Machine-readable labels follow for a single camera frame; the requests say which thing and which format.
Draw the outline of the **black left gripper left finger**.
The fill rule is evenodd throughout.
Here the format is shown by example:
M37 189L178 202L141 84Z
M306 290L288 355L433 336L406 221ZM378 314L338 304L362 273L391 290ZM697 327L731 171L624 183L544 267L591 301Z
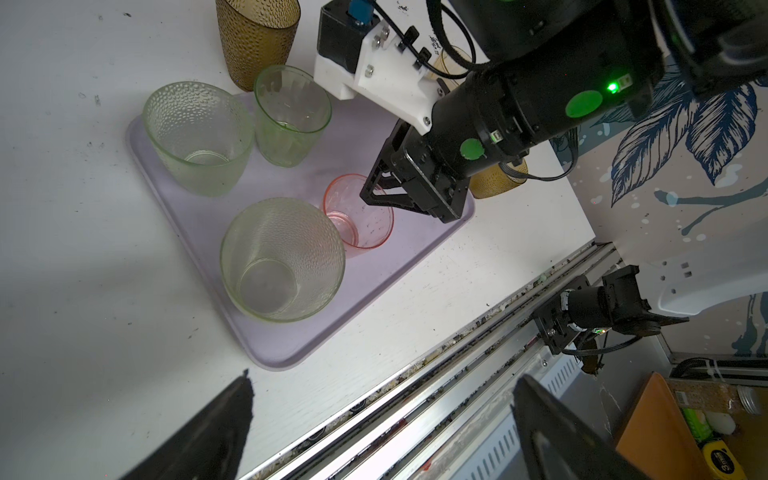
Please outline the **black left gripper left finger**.
M126 479L234 479L253 419L254 391L244 371Z

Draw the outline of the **pink clear glass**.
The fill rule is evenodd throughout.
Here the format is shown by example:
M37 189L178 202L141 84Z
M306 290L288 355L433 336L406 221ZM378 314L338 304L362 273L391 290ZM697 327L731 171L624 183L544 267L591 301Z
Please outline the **pink clear glass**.
M365 181L359 174L339 176L323 198L322 210L337 229L348 258L382 246L394 228L391 207L370 206L360 197Z

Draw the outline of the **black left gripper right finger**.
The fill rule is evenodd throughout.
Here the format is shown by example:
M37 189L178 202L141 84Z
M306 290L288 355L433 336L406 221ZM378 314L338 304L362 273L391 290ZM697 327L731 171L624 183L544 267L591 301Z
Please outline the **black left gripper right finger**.
M521 376L512 412L531 479L645 479L535 378Z

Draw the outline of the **brown textured tall glass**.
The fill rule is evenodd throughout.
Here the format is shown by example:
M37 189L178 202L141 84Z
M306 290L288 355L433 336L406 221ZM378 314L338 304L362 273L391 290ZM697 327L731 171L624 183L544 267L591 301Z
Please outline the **brown textured tall glass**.
M219 35L233 83L252 91L267 67L286 63L301 18L296 0L216 0Z

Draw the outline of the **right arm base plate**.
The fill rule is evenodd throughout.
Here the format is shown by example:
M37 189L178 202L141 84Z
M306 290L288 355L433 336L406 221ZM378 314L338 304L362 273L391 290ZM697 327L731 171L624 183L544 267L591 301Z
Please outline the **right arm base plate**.
M587 277L578 275L534 309L532 319L553 355L559 355L568 349L581 334L594 332L597 329L597 326L590 325L586 318L574 320L569 307L570 294L589 287Z

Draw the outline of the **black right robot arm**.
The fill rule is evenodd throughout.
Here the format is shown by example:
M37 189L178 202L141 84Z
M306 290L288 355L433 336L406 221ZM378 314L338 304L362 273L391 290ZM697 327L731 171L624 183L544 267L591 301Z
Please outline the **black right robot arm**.
M767 71L763 1L456 1L486 55L459 57L465 81L420 134L399 121L360 196L372 206L463 213L471 178L519 176L530 149L619 105L647 113L671 54L695 96Z

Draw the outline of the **pale green textured glass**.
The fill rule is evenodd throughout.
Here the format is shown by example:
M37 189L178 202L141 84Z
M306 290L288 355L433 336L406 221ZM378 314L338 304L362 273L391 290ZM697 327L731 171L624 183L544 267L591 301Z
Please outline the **pale green textured glass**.
M242 177L255 145L255 126L245 105L216 86L180 81L154 91L142 123L171 176L205 197L230 192Z

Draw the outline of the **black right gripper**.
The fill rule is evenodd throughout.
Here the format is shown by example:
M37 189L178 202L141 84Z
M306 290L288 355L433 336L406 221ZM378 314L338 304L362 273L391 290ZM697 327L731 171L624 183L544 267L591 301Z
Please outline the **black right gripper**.
M414 127L398 120L360 198L369 206L409 210L450 223L463 215L468 185L437 163Z

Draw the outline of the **pale green frosted tall glass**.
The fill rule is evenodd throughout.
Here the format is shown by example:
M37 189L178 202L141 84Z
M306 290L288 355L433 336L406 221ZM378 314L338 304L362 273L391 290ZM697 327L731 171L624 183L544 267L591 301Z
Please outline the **pale green frosted tall glass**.
M318 208L275 197L238 213L223 237L219 263L225 291L239 311L290 323L331 302L344 277L346 253Z

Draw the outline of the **clear green glass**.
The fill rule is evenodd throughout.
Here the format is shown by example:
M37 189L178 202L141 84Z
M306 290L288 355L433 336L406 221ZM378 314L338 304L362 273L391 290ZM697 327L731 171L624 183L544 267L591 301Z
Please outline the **clear green glass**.
M329 94L293 66L272 65L254 82L255 139L270 163L292 168L309 154L332 118Z

